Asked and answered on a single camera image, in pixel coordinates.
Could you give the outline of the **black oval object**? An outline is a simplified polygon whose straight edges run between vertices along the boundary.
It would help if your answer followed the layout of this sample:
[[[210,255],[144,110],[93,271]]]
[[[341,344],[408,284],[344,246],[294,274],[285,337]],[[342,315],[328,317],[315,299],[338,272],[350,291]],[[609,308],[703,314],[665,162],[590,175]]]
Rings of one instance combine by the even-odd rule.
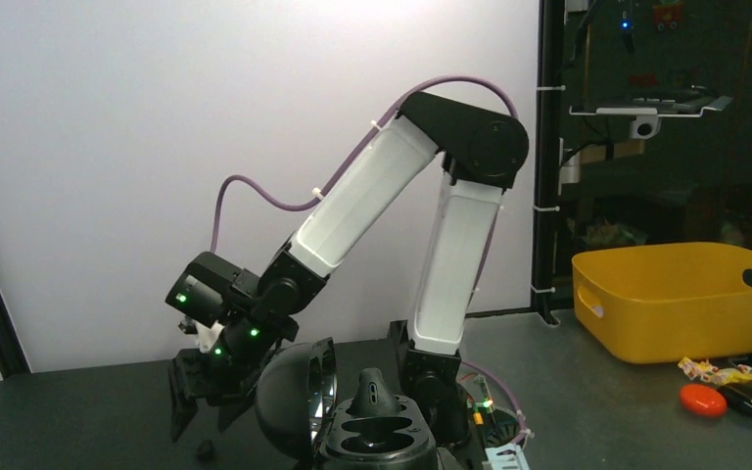
[[[353,396],[341,398],[335,344],[326,338],[278,353],[259,377],[254,410],[265,438],[309,469],[445,468],[413,399],[394,394],[400,414],[356,418],[348,414]]]

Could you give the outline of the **red orange small object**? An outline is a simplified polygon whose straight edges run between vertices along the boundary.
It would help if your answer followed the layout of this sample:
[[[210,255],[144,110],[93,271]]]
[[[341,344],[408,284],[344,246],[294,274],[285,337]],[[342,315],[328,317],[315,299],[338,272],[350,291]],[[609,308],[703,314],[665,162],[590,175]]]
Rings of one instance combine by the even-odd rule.
[[[682,407],[697,416],[721,417],[728,411],[727,400],[716,389],[699,384],[687,384],[680,388]]]

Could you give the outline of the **white bracket on shelf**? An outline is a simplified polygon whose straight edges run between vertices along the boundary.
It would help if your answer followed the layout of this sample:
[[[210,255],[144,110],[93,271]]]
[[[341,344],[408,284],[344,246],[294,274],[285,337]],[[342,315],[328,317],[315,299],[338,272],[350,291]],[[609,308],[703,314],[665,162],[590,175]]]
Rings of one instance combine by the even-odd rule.
[[[690,100],[674,99],[612,99],[571,106],[569,115],[575,117],[630,118],[630,138],[650,139],[658,134],[664,119],[702,118],[706,113],[719,113],[732,102],[726,95],[700,96]]]

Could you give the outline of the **yellow plastic bin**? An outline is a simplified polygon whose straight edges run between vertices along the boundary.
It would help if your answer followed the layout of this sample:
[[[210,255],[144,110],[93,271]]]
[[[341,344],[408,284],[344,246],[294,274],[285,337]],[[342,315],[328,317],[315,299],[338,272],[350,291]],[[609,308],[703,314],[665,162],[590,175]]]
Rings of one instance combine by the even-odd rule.
[[[574,312],[612,355],[650,364],[752,353],[752,250],[683,242],[579,253]]]

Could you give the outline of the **black oval gadget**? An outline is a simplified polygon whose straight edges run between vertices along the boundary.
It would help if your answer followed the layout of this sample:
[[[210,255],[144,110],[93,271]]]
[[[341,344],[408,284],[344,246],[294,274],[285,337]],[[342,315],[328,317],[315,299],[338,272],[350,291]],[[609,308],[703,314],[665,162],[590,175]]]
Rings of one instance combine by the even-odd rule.
[[[742,383],[729,383],[717,389],[726,400],[728,408],[752,419],[752,386]]]

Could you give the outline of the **yellow candy wrapper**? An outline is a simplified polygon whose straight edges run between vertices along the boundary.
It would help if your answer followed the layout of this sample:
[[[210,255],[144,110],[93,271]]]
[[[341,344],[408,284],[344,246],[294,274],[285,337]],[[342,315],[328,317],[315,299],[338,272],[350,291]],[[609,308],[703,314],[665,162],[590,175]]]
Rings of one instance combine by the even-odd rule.
[[[744,364],[723,368],[708,360],[694,361],[684,357],[678,362],[678,368],[690,380],[699,380],[715,386],[752,382],[752,367]]]

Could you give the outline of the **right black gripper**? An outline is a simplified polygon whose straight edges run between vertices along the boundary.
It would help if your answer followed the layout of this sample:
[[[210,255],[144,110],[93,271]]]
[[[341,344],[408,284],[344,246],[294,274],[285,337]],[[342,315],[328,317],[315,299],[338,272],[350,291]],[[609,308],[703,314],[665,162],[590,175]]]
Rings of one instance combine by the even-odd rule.
[[[183,350],[169,363],[173,444],[195,418],[198,399],[221,404],[245,395],[281,344],[295,338],[298,325],[291,315],[298,299],[299,287],[290,277],[264,282],[212,252],[189,262],[166,303],[201,328],[219,324],[221,330],[209,346]],[[254,402],[240,399],[220,406],[217,431],[224,433]]]

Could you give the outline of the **front right black frame post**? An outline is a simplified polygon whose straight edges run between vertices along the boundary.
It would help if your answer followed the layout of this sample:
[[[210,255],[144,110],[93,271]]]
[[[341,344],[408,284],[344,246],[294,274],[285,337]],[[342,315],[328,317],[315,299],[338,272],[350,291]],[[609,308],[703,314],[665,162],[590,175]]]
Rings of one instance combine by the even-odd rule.
[[[559,212],[557,194],[564,17],[565,3],[563,1],[540,2],[531,307],[550,326],[559,324],[552,313],[551,305],[555,292],[553,286],[555,221],[556,214]]]

